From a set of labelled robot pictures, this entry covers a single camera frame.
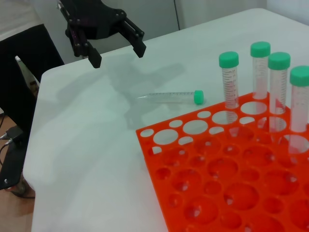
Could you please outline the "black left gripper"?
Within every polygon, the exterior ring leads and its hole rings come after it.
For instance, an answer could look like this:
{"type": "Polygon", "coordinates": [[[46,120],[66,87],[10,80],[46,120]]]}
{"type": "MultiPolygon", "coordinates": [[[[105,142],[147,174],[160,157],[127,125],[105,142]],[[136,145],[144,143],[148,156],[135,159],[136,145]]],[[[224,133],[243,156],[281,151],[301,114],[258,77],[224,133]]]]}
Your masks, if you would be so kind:
{"type": "Polygon", "coordinates": [[[99,68],[101,55],[88,39],[105,39],[116,33],[120,33],[132,45],[139,58],[143,57],[146,50],[144,31],[126,18],[121,9],[108,7],[101,0],[58,1],[67,22],[65,34],[76,57],[88,57],[91,65],[95,69],[99,68]]]}

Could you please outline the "green-capped clear test tube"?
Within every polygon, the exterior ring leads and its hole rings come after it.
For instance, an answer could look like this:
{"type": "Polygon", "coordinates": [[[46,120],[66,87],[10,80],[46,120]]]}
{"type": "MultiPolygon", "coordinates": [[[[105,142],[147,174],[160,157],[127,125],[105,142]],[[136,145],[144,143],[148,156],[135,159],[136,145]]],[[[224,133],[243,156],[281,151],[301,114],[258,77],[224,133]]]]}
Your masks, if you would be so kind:
{"type": "Polygon", "coordinates": [[[267,97],[268,56],[271,45],[268,42],[255,42],[250,47],[253,59],[253,98],[262,100],[267,97]]]}
{"type": "Polygon", "coordinates": [[[144,100],[155,103],[189,103],[202,105],[205,101],[205,97],[202,90],[195,90],[193,92],[148,93],[137,97],[137,100],[144,100]]]}
{"type": "Polygon", "coordinates": [[[284,129],[284,122],[278,115],[285,113],[287,74],[290,67],[291,57],[285,52],[275,52],[268,57],[270,71],[269,92],[269,131],[280,132],[284,129]]]}
{"type": "Polygon", "coordinates": [[[228,123],[237,120],[237,114],[234,112],[239,107],[238,92],[238,70],[239,55],[237,52],[229,51],[219,55],[219,66],[222,69],[222,79],[224,88],[226,117],[228,123]]]}
{"type": "Polygon", "coordinates": [[[291,111],[289,153],[303,153],[307,150],[307,141],[299,133],[307,131],[309,119],[309,66],[297,66],[290,71],[291,111]]]}

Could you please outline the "orange plastic test tube rack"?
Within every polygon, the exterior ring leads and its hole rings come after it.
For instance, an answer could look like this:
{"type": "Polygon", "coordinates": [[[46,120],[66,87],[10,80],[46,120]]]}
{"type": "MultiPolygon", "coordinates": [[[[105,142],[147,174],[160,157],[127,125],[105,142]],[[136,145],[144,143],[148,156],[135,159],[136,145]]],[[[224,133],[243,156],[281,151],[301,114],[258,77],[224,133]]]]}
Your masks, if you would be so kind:
{"type": "Polygon", "coordinates": [[[168,232],[309,232],[309,125],[239,103],[136,131],[168,232]]]}

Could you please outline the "small black connector box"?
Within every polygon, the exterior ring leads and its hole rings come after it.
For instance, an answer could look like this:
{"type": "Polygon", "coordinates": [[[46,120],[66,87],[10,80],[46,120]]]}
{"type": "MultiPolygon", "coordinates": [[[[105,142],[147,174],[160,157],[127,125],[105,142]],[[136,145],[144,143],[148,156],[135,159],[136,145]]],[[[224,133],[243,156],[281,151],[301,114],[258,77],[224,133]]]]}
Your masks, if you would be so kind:
{"type": "Polygon", "coordinates": [[[9,145],[11,143],[19,143],[22,141],[24,133],[23,131],[16,125],[14,127],[9,128],[6,131],[6,135],[8,137],[8,141],[5,143],[5,145],[9,145]]]}

